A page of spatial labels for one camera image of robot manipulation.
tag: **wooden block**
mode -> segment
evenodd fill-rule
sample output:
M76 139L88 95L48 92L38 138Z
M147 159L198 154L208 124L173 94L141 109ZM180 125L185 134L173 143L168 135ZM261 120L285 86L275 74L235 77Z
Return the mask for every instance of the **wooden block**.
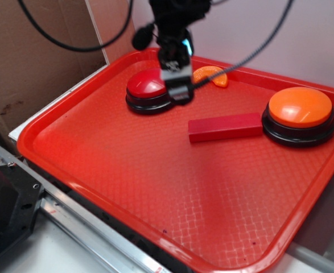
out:
M188 122L190 142L243 138L263 134L259 113L194 119Z

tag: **buzzer button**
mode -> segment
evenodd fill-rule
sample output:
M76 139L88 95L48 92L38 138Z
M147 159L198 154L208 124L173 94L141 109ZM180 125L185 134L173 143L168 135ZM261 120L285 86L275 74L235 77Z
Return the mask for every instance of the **buzzer button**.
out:
M160 69L151 68L135 74L127 83L126 103L138 114L157 114L173 107Z
M263 130L272 140L291 147L310 147L334 133L334 107L323 92L306 87L274 94L263 115Z

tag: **orange slice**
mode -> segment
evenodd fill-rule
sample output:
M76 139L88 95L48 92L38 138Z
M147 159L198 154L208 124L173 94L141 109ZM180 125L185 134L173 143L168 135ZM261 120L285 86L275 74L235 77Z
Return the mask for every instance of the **orange slice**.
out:
M215 74L216 72L222 71L222 68L215 67L214 65L209 65L207 67L201 67L194 71L193 73L193 81L199 82L208 76ZM212 82L220 87L228 86L228 77L226 74L222 74L212 80Z

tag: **cable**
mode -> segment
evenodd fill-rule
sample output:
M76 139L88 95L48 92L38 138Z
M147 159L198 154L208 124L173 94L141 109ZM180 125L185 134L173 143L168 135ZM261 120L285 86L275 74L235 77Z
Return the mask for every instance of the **cable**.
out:
M275 26L275 28L273 29L272 33L268 36L268 38L255 50L253 51L253 53L251 53L248 57L246 57L245 59L243 59L242 61L240 61L239 63L232 65L231 67L227 67L222 71L219 71L207 78L205 78L204 80L196 83L196 84L190 84L188 85L188 90L195 90L197 88L200 88L202 86L204 86L205 84L209 83L210 81L212 81L214 78L218 77L219 75L222 75L224 73L229 73L243 65L245 65L246 63L248 63L249 61L251 61L254 57L256 57L264 48L266 48L266 46L273 40L273 38L276 36L276 34L278 33L278 31L281 29L281 26L283 25L285 19L287 18L288 12L290 11L292 4L293 4L294 0L288 0L288 3L283 11L283 14L281 16L281 18L279 19L277 25Z
M215 6L215 5L219 5L219 4L225 3L225 2L227 2L227 1L228 1L228 0L213 1L213 2L211 2L211 5L212 5L212 6Z
M109 45L113 44L126 31L126 28L129 25L129 22L130 22L130 19L131 19L131 11L133 10L134 0L130 0L129 10L127 12L127 17L126 17L125 23L122 26L122 28L119 31L119 33L116 34L113 38L111 38L106 43L103 43L103 44L100 44L100 45L97 45L97 46L94 46L94 47L74 47L74 46L67 45L67 44L64 44L64 43L56 40L55 38L53 38L52 36L50 36L49 34L47 34L38 25L38 23L35 21L35 19L31 16L31 14L30 14L29 10L27 9L27 7L25 6L23 0L18 0L18 2L20 4L21 9L25 13L26 17L29 19L30 23L36 28L36 30L38 30L40 32L40 34L42 34L46 39L48 39L49 41L51 41L53 44L56 44L57 46L59 46L61 48L68 49L68 50L71 50L71 51L76 51L76 52L92 52L92 51L100 50L100 49L102 49L104 47L108 47Z

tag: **red tray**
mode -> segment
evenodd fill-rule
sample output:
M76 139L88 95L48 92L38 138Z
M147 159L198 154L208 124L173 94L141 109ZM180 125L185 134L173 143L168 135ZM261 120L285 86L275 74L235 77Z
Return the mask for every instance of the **red tray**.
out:
M227 64L195 57L194 69ZM288 148L265 135L191 144L190 119L258 112L284 88L334 89L251 69L163 114L128 110L128 79L156 50L104 69L22 132L19 151L197 272L260 272L284 253L334 173L334 137Z

